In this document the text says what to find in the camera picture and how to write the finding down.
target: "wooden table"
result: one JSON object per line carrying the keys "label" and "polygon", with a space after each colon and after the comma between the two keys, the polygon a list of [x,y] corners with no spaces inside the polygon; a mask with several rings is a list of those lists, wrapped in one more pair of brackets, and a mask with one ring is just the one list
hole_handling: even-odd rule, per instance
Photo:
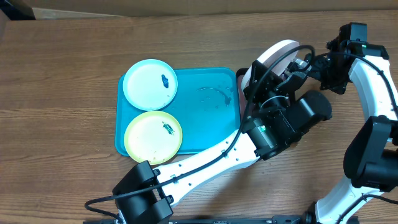
{"label": "wooden table", "polygon": [[[0,44],[0,222],[101,218],[83,204],[109,195],[135,165],[114,148],[118,80],[132,64],[158,58],[173,68],[236,71],[282,39],[326,52],[340,26],[356,21],[368,24],[370,43],[386,47],[396,81],[397,12],[7,22]],[[314,80],[306,85],[318,87]],[[345,150],[364,119],[353,85],[345,95],[323,93],[332,120],[277,157],[194,191],[174,218],[300,215],[324,197],[343,176]],[[385,196],[397,200],[398,191]],[[116,212],[113,202],[99,207]],[[397,211],[372,200],[357,214],[363,223],[397,223]]]}

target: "white plate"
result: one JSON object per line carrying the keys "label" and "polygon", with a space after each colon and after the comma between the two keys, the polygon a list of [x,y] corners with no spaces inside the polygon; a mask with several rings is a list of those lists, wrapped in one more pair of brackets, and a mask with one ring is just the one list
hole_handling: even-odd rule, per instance
{"label": "white plate", "polygon": [[156,59],[134,64],[123,80],[123,92],[130,104],[144,111],[159,110],[177,93],[177,76],[170,65]]}
{"label": "white plate", "polygon": [[161,164],[180,149],[182,129],[180,123],[163,111],[150,111],[131,121],[124,134],[124,145],[129,156],[137,162]]}

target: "blue tray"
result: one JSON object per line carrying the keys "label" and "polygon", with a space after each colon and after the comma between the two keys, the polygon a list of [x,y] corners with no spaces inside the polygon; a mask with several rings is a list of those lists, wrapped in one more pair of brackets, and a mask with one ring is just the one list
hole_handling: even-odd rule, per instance
{"label": "blue tray", "polygon": [[[176,69],[178,89],[173,101],[161,111],[173,115],[182,127],[182,145],[177,154],[195,154],[214,146],[239,128],[239,98],[236,75],[228,68]],[[131,105],[119,80],[114,145],[129,156],[124,133],[129,123],[145,111]]]}

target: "black bracket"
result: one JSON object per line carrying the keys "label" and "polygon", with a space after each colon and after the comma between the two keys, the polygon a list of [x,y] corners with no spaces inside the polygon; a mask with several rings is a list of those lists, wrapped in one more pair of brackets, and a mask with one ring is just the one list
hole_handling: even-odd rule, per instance
{"label": "black bracket", "polygon": [[[340,52],[365,57],[367,55],[389,59],[386,48],[367,42],[366,24],[351,22],[340,27],[339,36],[328,42],[330,52]],[[330,54],[327,58],[316,58],[308,75],[321,82],[321,90],[344,94],[349,79],[349,70],[355,58],[347,55]]]}
{"label": "black bracket", "polygon": [[389,137],[396,141],[397,121],[370,116],[347,148],[344,173],[354,187],[390,192],[398,185],[398,152],[385,150]]}
{"label": "black bracket", "polygon": [[[112,190],[113,195],[126,194],[158,184],[156,176],[159,170],[152,170],[148,161],[135,165]],[[171,196],[165,196],[162,189],[157,189],[161,200],[157,200],[153,191],[129,198],[116,199],[126,223],[161,224],[167,223],[173,215],[170,204]]]}
{"label": "black bracket", "polygon": [[[249,85],[243,90],[248,98],[255,86],[261,85],[254,96],[254,103],[263,103],[264,106],[247,118],[243,133],[249,134],[256,146],[254,153],[263,160],[278,155],[299,141],[311,127],[331,118],[331,104],[318,91],[310,90],[296,101],[294,92],[307,79],[305,73],[289,71],[289,77],[283,80],[270,72],[259,83],[267,70],[262,63],[254,61]],[[239,69],[237,77],[246,71],[245,68]],[[285,95],[293,96],[289,98],[290,104]]]}

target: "cardboard box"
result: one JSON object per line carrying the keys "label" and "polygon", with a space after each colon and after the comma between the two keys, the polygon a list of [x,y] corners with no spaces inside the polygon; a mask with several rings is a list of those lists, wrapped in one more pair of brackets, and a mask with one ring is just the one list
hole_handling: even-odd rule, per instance
{"label": "cardboard box", "polygon": [[391,0],[23,0],[30,7],[119,16],[398,9]]}

